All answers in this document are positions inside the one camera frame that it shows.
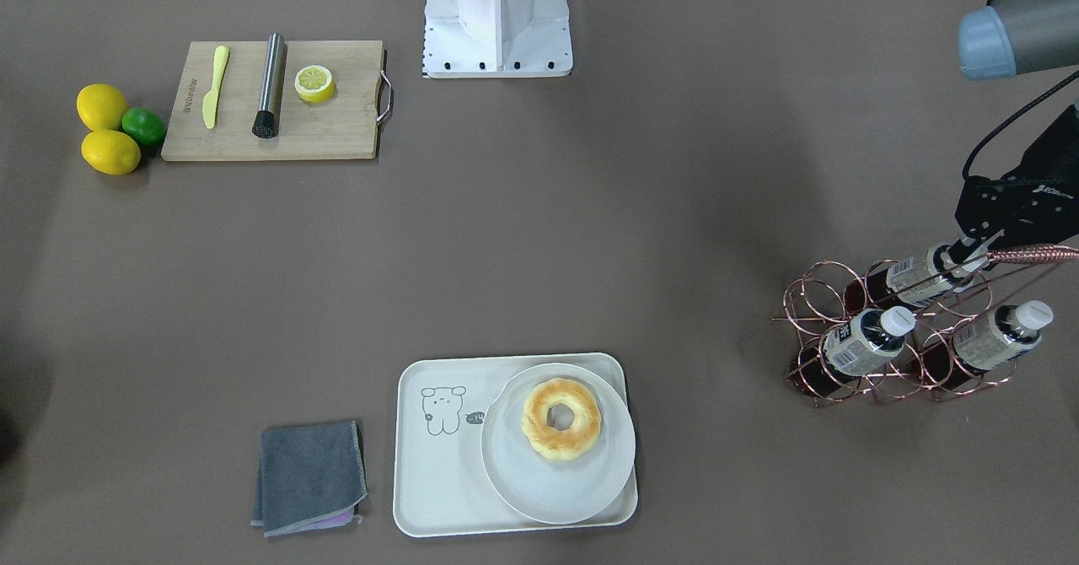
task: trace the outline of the black muddler tip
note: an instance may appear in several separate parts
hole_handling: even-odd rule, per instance
[[[251,126],[251,134],[255,134],[259,139],[273,139],[277,136],[277,125],[273,119],[272,111],[259,110],[259,113],[255,114],[255,124]]]

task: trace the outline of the metal handle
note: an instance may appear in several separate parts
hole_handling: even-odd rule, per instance
[[[386,84],[386,109],[374,118],[375,126],[382,126],[382,123],[385,122],[385,120],[388,119],[390,114],[394,111],[394,85],[390,82],[390,79],[386,78],[386,70],[380,70],[379,75],[382,77],[382,81]]]

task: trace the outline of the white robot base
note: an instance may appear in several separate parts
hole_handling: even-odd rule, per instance
[[[425,78],[549,78],[573,70],[566,0],[427,0]]]

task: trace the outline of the yellow lemon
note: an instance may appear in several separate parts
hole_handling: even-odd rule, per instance
[[[120,130],[93,130],[82,141],[82,157],[100,173],[123,176],[138,166],[142,150],[135,139]]]
[[[82,123],[91,130],[117,129],[127,111],[127,99],[115,86],[98,83],[79,91],[74,107]]]
[[[325,101],[333,96],[333,74],[323,66],[308,66],[296,72],[296,92],[309,104]]]

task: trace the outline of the stainless steel muddler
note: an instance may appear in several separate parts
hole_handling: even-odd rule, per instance
[[[281,111],[281,89],[285,80],[285,39],[274,32],[267,42],[267,67],[262,72],[259,112],[255,114],[251,134],[262,139],[277,136],[277,113]]]

